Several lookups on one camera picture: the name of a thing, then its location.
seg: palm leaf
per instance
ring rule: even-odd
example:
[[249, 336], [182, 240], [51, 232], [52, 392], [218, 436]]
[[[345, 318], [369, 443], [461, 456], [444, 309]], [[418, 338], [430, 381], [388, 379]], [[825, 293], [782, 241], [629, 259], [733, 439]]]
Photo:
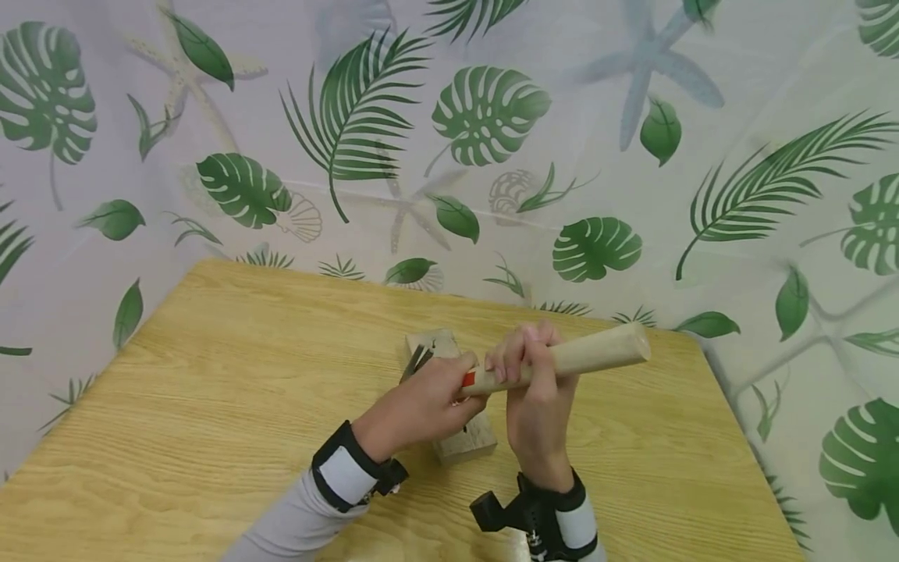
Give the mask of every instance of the palm leaf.
[[588, 305], [580, 302], [565, 302], [564, 300], [558, 302], [544, 302], [540, 305], [538, 310], [557, 312], [559, 314], [570, 314], [574, 317], [582, 317], [592, 312], [592, 308]]
[[683, 278], [684, 262], [697, 242], [767, 238], [784, 215], [796, 214], [791, 205], [821, 198], [812, 178], [846, 178], [840, 165], [865, 164], [847, 154], [853, 150], [882, 150], [891, 144], [886, 135], [899, 132], [899, 122], [882, 119], [885, 113], [863, 114], [844, 116], [795, 138], [749, 167], [764, 149], [760, 148], [724, 184], [718, 182], [724, 163], [710, 170], [690, 204], [695, 237], [678, 262], [675, 279]]
[[455, 32], [450, 42], [455, 41], [477, 14], [477, 20], [471, 26], [471, 34], [468, 36], [468, 40], [471, 41], [485, 22], [484, 34], [526, 2], [528, 0], [430, 0], [428, 4], [436, 9], [426, 15], [443, 18], [439, 23], [429, 27], [425, 33], [438, 36]]
[[427, 68], [427, 57], [415, 55], [431, 45], [425, 39], [407, 39], [403, 31], [386, 45], [389, 30], [371, 36], [338, 58], [325, 76], [313, 100], [315, 68], [309, 73], [308, 116], [304, 117], [288, 83], [291, 109], [281, 95], [281, 106], [290, 128], [312, 161], [328, 174], [331, 199], [343, 222], [343, 214], [334, 180], [382, 180], [396, 178], [396, 160], [378, 153], [378, 147], [402, 150], [376, 140], [381, 137], [405, 138], [403, 131], [413, 128], [406, 118], [386, 107], [386, 103], [417, 103], [397, 91], [420, 87], [399, 81], [403, 73]]
[[[13, 201], [0, 204], [0, 213], [10, 208]], [[0, 284], [6, 279], [6, 275], [13, 269], [19, 258], [34, 243], [33, 236], [25, 236], [26, 227], [15, 227], [15, 220], [11, 220], [0, 227]]]

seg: leaf print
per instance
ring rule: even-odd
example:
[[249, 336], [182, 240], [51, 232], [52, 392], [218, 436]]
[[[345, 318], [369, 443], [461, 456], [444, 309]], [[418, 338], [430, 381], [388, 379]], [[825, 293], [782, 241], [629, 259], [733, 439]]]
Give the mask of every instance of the leaf print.
[[481, 236], [481, 225], [466, 204], [450, 195], [428, 195], [428, 199], [434, 201], [437, 222], [442, 227], [477, 244], [477, 239]]
[[752, 393], [755, 394], [755, 398], [759, 401], [759, 408], [761, 408], [761, 420], [759, 420], [759, 424], [756, 425], [755, 430], [759, 433], [759, 437], [761, 437], [761, 442], [767, 442], [768, 437], [771, 435], [771, 427], [774, 425], [774, 418], [777, 417], [778, 412], [780, 411], [780, 399], [783, 394], [783, 391], [787, 389], [787, 384], [789, 383], [789, 376], [784, 381], [784, 386], [781, 387], [780, 383], [776, 380], [774, 381], [774, 392], [775, 397], [774, 400], [769, 404], [768, 399], [764, 394], [761, 393], [761, 390], [755, 385], [751, 385]]
[[53, 159], [81, 162], [97, 131], [94, 102], [75, 35], [44, 22], [24, 22], [3, 36], [0, 50], [0, 129], [25, 150], [50, 147], [50, 192], [62, 200]]
[[247, 252], [245, 255], [239, 255], [235, 258], [236, 262], [273, 267], [275, 269], [288, 269], [293, 264], [293, 260], [294, 258], [292, 257], [270, 251], [268, 242], [262, 242], [252, 252]]
[[280, 177], [237, 153], [213, 154], [197, 164], [206, 191], [225, 213], [247, 228], [273, 225], [275, 212], [290, 209]]
[[424, 171], [451, 148], [456, 162], [485, 166], [508, 160], [521, 148], [530, 130], [547, 114], [552, 101], [517, 70], [468, 67], [443, 88], [431, 119], [449, 144]]
[[225, 51], [199, 25], [170, 10], [160, 8], [172, 20], [178, 42], [187, 59], [203, 73], [227, 85], [234, 92], [234, 70]]
[[899, 358], [899, 328], [885, 332], [861, 332], [847, 336], [845, 339], [863, 350], [886, 357]]
[[147, 117], [147, 111], [144, 109], [144, 106], [131, 94], [126, 95], [128, 96], [128, 100], [131, 102], [134, 111], [138, 114], [138, 125], [140, 126], [138, 152], [140, 153], [140, 161], [144, 162], [147, 160], [147, 155], [150, 153], [150, 150], [156, 146], [156, 143], [162, 140], [165, 133], [168, 132], [169, 126], [181, 116], [176, 115], [175, 117], [170, 117], [168, 108], [165, 108], [165, 119], [157, 121], [156, 123], [151, 123], [149, 117]]
[[649, 114], [640, 130], [640, 142], [649, 154], [659, 159], [659, 167], [671, 160], [681, 144], [681, 121], [674, 106], [649, 97]]
[[436, 262], [414, 257], [388, 269], [384, 284], [438, 292], [443, 288], [443, 273]]
[[112, 329], [112, 343], [120, 350], [140, 324], [144, 316], [144, 297], [140, 294], [140, 279], [125, 292], [115, 315], [115, 327]]
[[[0, 214], [8, 210], [14, 201], [0, 204]], [[34, 236], [26, 236], [27, 227], [15, 227], [15, 220], [11, 220], [0, 227], [0, 285], [3, 284], [6, 275], [13, 269], [28, 248], [34, 244]]]
[[206, 238], [207, 240], [209, 240], [213, 244], [221, 245], [221, 243], [222, 243], [221, 240], [216, 238], [216, 236], [214, 234], [209, 232], [209, 230], [206, 227], [204, 227], [202, 224], [200, 224], [196, 220], [190, 219], [188, 217], [182, 217], [181, 215], [179, 215], [177, 213], [173, 213], [170, 210], [164, 211], [164, 214], [172, 215], [174, 217], [174, 220], [172, 220], [173, 225], [176, 225], [178, 223], [183, 223], [188, 228], [187, 230], [182, 232], [178, 236], [178, 238], [174, 241], [175, 246], [178, 246], [184, 240], [184, 238], [187, 238], [189, 236], [202, 236], [202, 237]]
[[812, 538], [809, 537], [805, 531], [799, 529], [799, 525], [807, 525], [807, 523], [803, 519], [802, 513], [796, 511], [789, 505], [790, 502], [795, 502], [796, 498], [784, 494], [784, 487], [777, 484], [777, 477], [772, 476], [765, 470], [762, 471], [762, 474], [765, 475], [765, 480], [768, 481], [768, 486], [770, 486], [771, 492], [774, 493], [774, 498], [778, 501], [778, 507], [780, 507], [781, 512], [784, 514], [784, 519], [789, 523], [789, 528], [793, 531], [793, 536], [796, 538], [797, 544], [802, 550], [812, 552], [805, 543], [805, 540], [811, 540]]
[[455, 41], [473, 22], [472, 18], [477, 13], [477, 20], [471, 26], [471, 34], [468, 35], [468, 40], [471, 41], [482, 24], [485, 24], [483, 35], [527, 2], [528, 0], [429, 0], [428, 4], [437, 9], [426, 15], [442, 16], [442, 19], [429, 27], [425, 33], [435, 37], [453, 33], [450, 42]]
[[615, 320], [619, 324], [630, 324], [631, 322], [639, 322], [643, 326], [647, 328], [655, 328], [656, 322], [653, 318], [654, 310], [644, 311], [641, 306], [636, 310], [632, 317], [629, 317], [627, 314], [622, 312], [618, 312], [615, 316], [612, 317], [612, 320]]
[[505, 274], [505, 279], [498, 278], [489, 278], [484, 279], [488, 283], [495, 283], [497, 285], [503, 285], [522, 299], [524, 299], [524, 286], [521, 284], [521, 279], [518, 278], [518, 275], [515, 274], [511, 269], [509, 269], [509, 264], [506, 263], [505, 258], [499, 252], [496, 253], [500, 256], [500, 259], [503, 260], [503, 265], [497, 265], [496, 268]]
[[93, 384], [94, 378], [96, 377], [96, 373], [87, 378], [87, 381], [78, 379], [78, 384], [76, 386], [74, 379], [68, 380], [68, 394], [66, 396], [57, 396], [53, 393], [50, 393], [50, 397], [54, 400], [61, 402], [65, 405], [65, 408], [58, 414], [54, 415], [53, 418], [42, 425], [38, 431], [42, 432], [51, 425], [55, 424], [57, 420], [59, 420], [62, 416], [68, 414], [69, 410], [75, 405], [75, 403], [81, 399], [81, 397], [87, 392], [87, 389], [91, 387]]
[[724, 313], [710, 310], [697, 314], [681, 322], [675, 332], [692, 332], [700, 337], [711, 339], [722, 335], [740, 333], [740, 326]]
[[592, 309], [581, 302], [545, 302], [540, 305], [538, 310], [546, 310], [547, 312], [557, 312], [558, 314], [570, 314], [573, 317], [582, 317], [590, 314]]
[[553, 182], [556, 180], [556, 165], [554, 163], [549, 163], [549, 174], [547, 174], [547, 180], [543, 182], [543, 187], [541, 187], [537, 193], [534, 193], [534, 195], [522, 201], [515, 212], [524, 213], [529, 210], [543, 209], [547, 205], [552, 205], [556, 201], [561, 201], [568, 193], [584, 187], [587, 183], [592, 182], [598, 177], [600, 177], [599, 172], [586, 182], [574, 185], [577, 183], [577, 178], [575, 177], [563, 191], [553, 192], [550, 190], [552, 190]]
[[75, 228], [96, 228], [110, 240], [119, 242], [130, 236], [138, 226], [146, 224], [137, 207], [124, 199], [114, 199], [79, 220]]
[[3, 347], [2, 345], [0, 345], [0, 355], [28, 357], [29, 355], [31, 355], [31, 347]]
[[822, 440], [818, 472], [833, 497], [856, 517], [873, 521], [886, 511], [899, 537], [899, 408], [883, 398], [854, 406]]
[[845, 179], [837, 165], [864, 164], [847, 156], [852, 150], [882, 150], [891, 144], [886, 136], [899, 132], [899, 122], [881, 119], [884, 113], [862, 119], [863, 113], [842, 117], [791, 140], [744, 173], [764, 149], [760, 148], [723, 186], [718, 187], [717, 182], [724, 163], [714, 173], [709, 171], [690, 204], [695, 237], [677, 264], [675, 280], [683, 279], [687, 255], [697, 242], [767, 238], [782, 216], [796, 214], [790, 210], [791, 204], [821, 199], [810, 177], [823, 174]]
[[337, 265], [319, 262], [318, 269], [325, 277], [336, 277], [338, 279], [349, 279], [352, 281], [361, 281], [365, 279], [365, 273], [356, 269], [356, 265], [352, 262], [352, 259], [341, 262], [339, 254], [337, 255]]
[[396, 178], [397, 161], [378, 153], [378, 149], [401, 150], [377, 137], [405, 138], [403, 131], [413, 128], [405, 117], [387, 107], [387, 103], [416, 103], [401, 91], [420, 87], [402, 81], [404, 74], [427, 68], [427, 57], [418, 51], [431, 45], [424, 39], [407, 39], [406, 31], [386, 44], [389, 30], [377, 32], [346, 53], [331, 66], [321, 85], [318, 113], [313, 104], [313, 78], [309, 73], [309, 114], [304, 118], [288, 83], [291, 114], [281, 95], [281, 106], [294, 136], [313, 162], [328, 174], [331, 200], [344, 223], [335, 180], [386, 180]]
[[899, 2], [855, 0], [861, 42], [879, 57], [899, 58]]
[[802, 327], [808, 315], [808, 281], [805, 275], [790, 266], [787, 280], [780, 287], [774, 302], [774, 312], [780, 326], [780, 341], [786, 342]]
[[562, 228], [553, 249], [553, 269], [574, 283], [600, 280], [609, 267], [623, 272], [640, 259], [643, 240], [613, 217], [583, 219]]

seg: monstera leaf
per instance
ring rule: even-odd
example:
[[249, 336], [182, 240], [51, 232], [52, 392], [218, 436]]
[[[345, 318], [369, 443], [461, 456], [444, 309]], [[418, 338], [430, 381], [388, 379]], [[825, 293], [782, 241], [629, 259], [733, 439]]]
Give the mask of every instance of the monstera leaf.
[[273, 225], [275, 212], [290, 209], [280, 177], [237, 153], [213, 154], [197, 164], [200, 180], [219, 207], [247, 228]]
[[850, 215], [856, 226], [840, 244], [846, 259], [877, 275], [899, 272], [899, 174], [856, 193]]
[[628, 223], [613, 217], [584, 219], [562, 228], [553, 249], [553, 269], [562, 279], [580, 283], [623, 272], [640, 259], [643, 240]]
[[855, 0], [861, 42], [880, 57], [899, 58], [899, 1]]
[[818, 471], [831, 495], [865, 521], [884, 509], [899, 537], [899, 408], [881, 398], [855, 406], [822, 445]]
[[505, 162], [521, 148], [537, 120], [552, 101], [517, 70], [468, 67], [443, 88], [431, 119], [449, 144], [428, 165], [424, 176], [451, 148], [462, 165], [485, 166]]
[[[24, 22], [3, 36], [0, 50], [0, 128], [25, 150], [51, 148], [66, 164], [81, 161], [97, 131], [81, 49], [71, 31]], [[62, 201], [50, 174], [57, 210]]]

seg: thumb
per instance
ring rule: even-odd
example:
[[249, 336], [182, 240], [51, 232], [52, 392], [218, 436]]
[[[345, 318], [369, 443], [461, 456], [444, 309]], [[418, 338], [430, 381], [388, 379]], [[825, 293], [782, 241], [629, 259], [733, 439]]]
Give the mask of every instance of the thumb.
[[528, 396], [544, 399], [554, 397], [558, 392], [556, 385], [556, 362], [549, 348], [538, 340], [536, 330], [524, 331], [524, 356], [530, 360], [530, 388]]

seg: wooden stick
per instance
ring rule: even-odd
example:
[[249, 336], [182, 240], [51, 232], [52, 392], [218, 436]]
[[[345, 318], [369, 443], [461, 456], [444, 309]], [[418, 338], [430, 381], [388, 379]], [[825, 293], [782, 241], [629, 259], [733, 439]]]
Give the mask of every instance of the wooden stick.
[[[561, 343], [549, 351], [556, 362], [558, 377], [635, 365], [649, 361], [652, 355], [646, 330], [638, 322]], [[521, 379], [517, 384], [500, 384], [493, 371], [478, 366], [467, 374], [459, 395], [470, 397], [524, 387], [530, 384], [530, 378], [530, 366], [521, 365]]]

